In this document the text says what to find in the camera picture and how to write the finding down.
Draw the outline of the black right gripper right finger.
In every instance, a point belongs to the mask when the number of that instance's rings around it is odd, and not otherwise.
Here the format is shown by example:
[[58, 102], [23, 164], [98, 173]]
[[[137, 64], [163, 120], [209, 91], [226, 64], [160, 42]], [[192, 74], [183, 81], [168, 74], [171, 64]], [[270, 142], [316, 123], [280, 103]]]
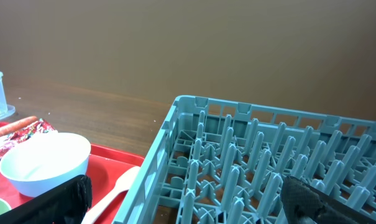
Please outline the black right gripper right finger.
[[288, 224], [376, 224], [294, 176], [286, 176], [280, 193]]

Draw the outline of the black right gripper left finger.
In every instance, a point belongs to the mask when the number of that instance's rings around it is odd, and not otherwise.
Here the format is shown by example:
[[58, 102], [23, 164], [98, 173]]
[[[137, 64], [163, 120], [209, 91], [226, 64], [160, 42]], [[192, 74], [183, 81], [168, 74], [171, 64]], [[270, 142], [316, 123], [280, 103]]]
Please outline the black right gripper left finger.
[[80, 224], [92, 206], [91, 179], [78, 175], [0, 215], [0, 224]]

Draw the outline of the light blue bowl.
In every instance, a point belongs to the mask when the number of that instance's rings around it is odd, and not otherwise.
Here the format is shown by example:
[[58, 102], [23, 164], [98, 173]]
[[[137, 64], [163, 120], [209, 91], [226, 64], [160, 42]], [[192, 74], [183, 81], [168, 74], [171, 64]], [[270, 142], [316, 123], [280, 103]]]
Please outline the light blue bowl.
[[90, 142], [79, 134], [39, 134], [8, 151], [0, 160], [0, 173], [22, 195], [37, 197], [85, 175], [90, 154]]

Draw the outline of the white plastic spoon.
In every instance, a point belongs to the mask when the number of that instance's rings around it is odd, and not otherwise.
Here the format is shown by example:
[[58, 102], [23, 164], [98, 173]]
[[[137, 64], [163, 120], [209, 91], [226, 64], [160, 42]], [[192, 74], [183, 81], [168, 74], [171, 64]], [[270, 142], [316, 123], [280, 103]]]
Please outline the white plastic spoon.
[[128, 191], [132, 187], [139, 170], [140, 167], [134, 166], [125, 171], [116, 180], [113, 189], [86, 213], [81, 224], [93, 224], [120, 193]]

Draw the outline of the red foil wrapper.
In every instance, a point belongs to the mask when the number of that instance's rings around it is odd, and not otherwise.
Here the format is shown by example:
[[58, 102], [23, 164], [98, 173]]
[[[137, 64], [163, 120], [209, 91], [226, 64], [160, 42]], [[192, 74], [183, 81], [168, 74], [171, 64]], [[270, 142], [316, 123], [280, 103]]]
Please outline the red foil wrapper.
[[34, 135], [52, 132], [57, 132], [57, 130], [46, 120], [39, 118], [36, 122], [18, 131], [0, 137], [0, 160], [10, 149], [32, 138]]

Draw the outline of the orange carrot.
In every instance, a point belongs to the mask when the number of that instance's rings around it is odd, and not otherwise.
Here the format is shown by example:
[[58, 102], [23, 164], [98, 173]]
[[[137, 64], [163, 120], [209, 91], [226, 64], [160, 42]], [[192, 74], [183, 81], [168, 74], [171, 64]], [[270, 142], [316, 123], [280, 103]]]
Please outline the orange carrot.
[[0, 137], [22, 129], [38, 120], [36, 116], [29, 116], [13, 123], [0, 127]]

